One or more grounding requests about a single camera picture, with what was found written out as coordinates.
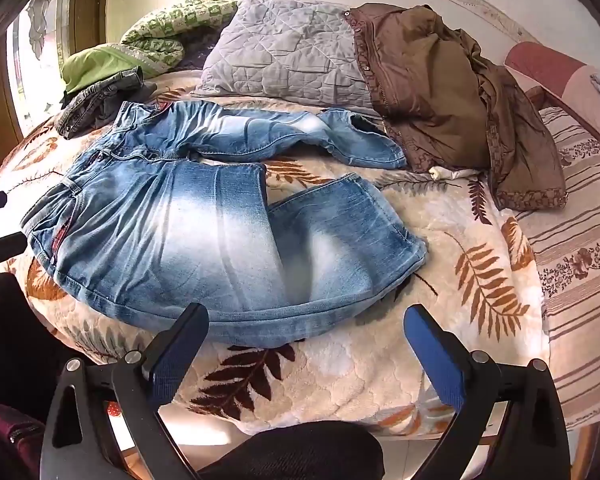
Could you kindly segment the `light blue denim jeans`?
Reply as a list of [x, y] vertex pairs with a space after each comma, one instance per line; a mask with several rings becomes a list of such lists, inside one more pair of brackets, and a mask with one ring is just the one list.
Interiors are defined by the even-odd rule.
[[128, 102], [22, 230], [56, 283], [109, 318], [161, 332], [201, 304], [223, 344], [315, 337], [402, 284], [427, 247], [355, 172], [270, 203], [265, 162], [298, 144], [354, 169], [406, 164], [341, 108]]

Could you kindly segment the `dark grey folded garment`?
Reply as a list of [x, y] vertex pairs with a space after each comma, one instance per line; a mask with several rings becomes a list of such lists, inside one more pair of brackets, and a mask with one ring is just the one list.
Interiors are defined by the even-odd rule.
[[66, 140], [83, 136], [112, 122], [124, 102], [146, 102], [157, 88], [144, 80], [140, 67], [121, 70], [83, 90], [65, 93], [54, 128]]

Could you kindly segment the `leaf pattern fleece blanket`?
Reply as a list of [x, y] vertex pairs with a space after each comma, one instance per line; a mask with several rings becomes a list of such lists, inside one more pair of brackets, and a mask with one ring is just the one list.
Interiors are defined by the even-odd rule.
[[[110, 127], [64, 140], [54, 117], [34, 128], [0, 166], [0, 236], [60, 182], [74, 159]], [[245, 434], [313, 420], [362, 422], [381, 434], [434, 438], [452, 410], [434, 393], [403, 333], [404, 312], [423, 304], [469, 350], [495, 361], [547, 361], [544, 295], [526, 221], [534, 214], [493, 205], [474, 174], [431, 178], [406, 170], [353, 168], [300, 145], [263, 162], [270, 204], [350, 172], [375, 185], [407, 229], [428, 248], [426, 263], [402, 289], [316, 338], [259, 350], [208, 342], [193, 361], [175, 403], [217, 416]], [[147, 347], [147, 330], [112, 320], [68, 296], [27, 249], [0, 264], [15, 274], [35, 314], [62, 342], [98, 363]]]

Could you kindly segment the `striped floral bedsheet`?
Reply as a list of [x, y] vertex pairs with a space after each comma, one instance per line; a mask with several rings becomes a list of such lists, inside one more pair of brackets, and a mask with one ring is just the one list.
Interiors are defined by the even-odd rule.
[[517, 221], [543, 289], [550, 373], [566, 425], [576, 429], [600, 421], [600, 141], [558, 106], [540, 115], [558, 148], [568, 202]]

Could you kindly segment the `white rolled cloth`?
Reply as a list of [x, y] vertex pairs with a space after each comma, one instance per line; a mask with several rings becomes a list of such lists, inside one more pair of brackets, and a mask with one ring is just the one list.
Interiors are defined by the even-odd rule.
[[441, 166], [433, 166], [428, 170], [428, 174], [434, 181], [452, 181], [478, 176], [480, 171], [475, 169], [451, 170]]

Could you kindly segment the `pink bed headboard cushion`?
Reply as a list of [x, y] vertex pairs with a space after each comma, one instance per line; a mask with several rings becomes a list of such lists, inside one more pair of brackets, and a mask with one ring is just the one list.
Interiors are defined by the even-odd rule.
[[538, 110], [560, 106], [600, 141], [600, 92], [591, 79], [593, 66], [524, 41], [509, 50], [505, 67]]

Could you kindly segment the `brown jacket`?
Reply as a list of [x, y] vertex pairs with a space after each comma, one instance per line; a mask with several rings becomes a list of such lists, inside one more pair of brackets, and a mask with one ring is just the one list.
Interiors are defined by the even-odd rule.
[[560, 156], [538, 110], [467, 32], [429, 6], [365, 3], [344, 18], [373, 109], [411, 169], [483, 171], [498, 208], [565, 206]]

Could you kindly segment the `grey quilted pillow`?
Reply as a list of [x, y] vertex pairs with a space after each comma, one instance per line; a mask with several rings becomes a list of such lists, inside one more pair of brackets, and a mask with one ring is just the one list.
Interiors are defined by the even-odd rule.
[[204, 62], [199, 96], [264, 96], [375, 115], [344, 6], [242, 0]]

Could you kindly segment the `wooden window frame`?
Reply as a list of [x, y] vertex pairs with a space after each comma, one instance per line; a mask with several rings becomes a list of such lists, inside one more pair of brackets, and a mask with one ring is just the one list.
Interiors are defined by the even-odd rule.
[[58, 65], [74, 53], [106, 41], [106, 0], [57, 0]]

